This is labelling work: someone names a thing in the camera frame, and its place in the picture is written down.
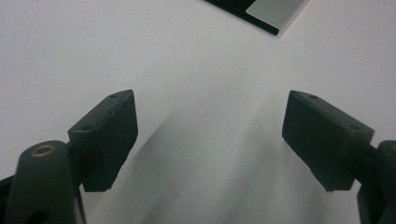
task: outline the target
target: black card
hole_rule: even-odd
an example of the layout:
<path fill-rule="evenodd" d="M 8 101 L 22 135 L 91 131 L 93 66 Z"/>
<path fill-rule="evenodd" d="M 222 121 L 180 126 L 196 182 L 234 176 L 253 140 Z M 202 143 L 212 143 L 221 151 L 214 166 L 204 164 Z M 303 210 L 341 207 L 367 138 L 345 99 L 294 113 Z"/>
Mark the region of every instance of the black card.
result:
<path fill-rule="evenodd" d="M 290 25 L 308 0 L 206 0 L 263 30 L 278 35 Z"/>

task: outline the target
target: screw hole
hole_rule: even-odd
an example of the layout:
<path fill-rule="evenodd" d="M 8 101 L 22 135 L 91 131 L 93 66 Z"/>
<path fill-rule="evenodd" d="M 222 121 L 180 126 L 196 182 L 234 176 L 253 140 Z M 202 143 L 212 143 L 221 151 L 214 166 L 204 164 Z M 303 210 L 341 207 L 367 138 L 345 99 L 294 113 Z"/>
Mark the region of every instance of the screw hole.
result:
<path fill-rule="evenodd" d="M 42 154 L 49 153 L 51 150 L 52 150 L 51 147 L 41 147 L 35 153 L 37 153 L 38 155 L 42 155 Z"/>
<path fill-rule="evenodd" d="M 85 125 L 81 128 L 82 131 L 88 131 L 92 126 L 91 125 Z"/>
<path fill-rule="evenodd" d="M 27 224 L 41 224 L 45 223 L 50 218 L 50 212 L 46 210 L 41 210 L 33 213 L 29 219 L 27 219 Z"/>
<path fill-rule="evenodd" d="M 44 146 L 41 146 L 41 147 L 37 147 L 35 150 L 33 150 L 32 156 L 33 157 L 47 156 L 53 150 L 55 150 L 55 146 L 53 146 L 53 145 L 44 145 Z"/>
<path fill-rule="evenodd" d="M 351 125 L 350 128 L 353 129 L 353 130 L 360 130 L 361 129 L 359 126 L 356 126 L 356 125 Z"/>

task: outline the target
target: black object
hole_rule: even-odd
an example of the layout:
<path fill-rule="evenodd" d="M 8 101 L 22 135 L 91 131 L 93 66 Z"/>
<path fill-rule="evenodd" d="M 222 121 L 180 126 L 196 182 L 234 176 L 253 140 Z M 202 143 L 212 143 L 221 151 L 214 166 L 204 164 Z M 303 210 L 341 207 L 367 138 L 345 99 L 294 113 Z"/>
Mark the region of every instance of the black object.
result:
<path fill-rule="evenodd" d="M 21 154 L 17 173 L 0 181 L 0 221 L 86 223 L 78 187 L 113 185 L 137 137 L 133 91 L 105 98 L 69 136 L 68 144 L 43 142 Z"/>
<path fill-rule="evenodd" d="M 374 130 L 315 95 L 291 91 L 282 136 L 327 191 L 361 182 L 361 223 L 396 223 L 396 141 L 370 146 Z"/>
<path fill-rule="evenodd" d="M 261 21 L 246 13 L 246 10 L 256 1 L 256 0 L 205 0 L 217 7 L 220 7 L 235 16 L 241 18 L 242 20 L 248 21 L 263 30 L 267 31 L 272 35 L 277 35 L 279 29 L 275 26 Z"/>

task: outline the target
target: white surface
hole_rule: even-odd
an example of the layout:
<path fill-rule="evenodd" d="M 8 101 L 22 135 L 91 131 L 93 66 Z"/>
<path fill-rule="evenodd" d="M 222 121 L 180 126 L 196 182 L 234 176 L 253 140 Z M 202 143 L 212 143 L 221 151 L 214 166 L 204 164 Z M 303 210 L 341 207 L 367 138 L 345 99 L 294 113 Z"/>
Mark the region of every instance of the white surface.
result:
<path fill-rule="evenodd" d="M 2 1 L 0 178 L 104 97 L 140 135 L 89 223 L 359 223 L 281 137 L 289 90 L 396 138 L 396 2 L 310 1 L 280 38 L 200 0 Z"/>

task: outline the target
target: white table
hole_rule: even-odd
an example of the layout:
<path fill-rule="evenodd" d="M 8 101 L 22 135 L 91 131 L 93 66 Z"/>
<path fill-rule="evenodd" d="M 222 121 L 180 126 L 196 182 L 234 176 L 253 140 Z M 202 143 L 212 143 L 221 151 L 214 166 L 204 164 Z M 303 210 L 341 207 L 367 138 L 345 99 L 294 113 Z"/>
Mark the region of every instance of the white table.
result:
<path fill-rule="evenodd" d="M 200 0 L 2 1 L 0 179 L 112 92 L 139 136 L 89 223 L 359 223 L 281 137 L 290 90 L 396 138 L 396 2 L 312 0 L 281 37 Z"/>

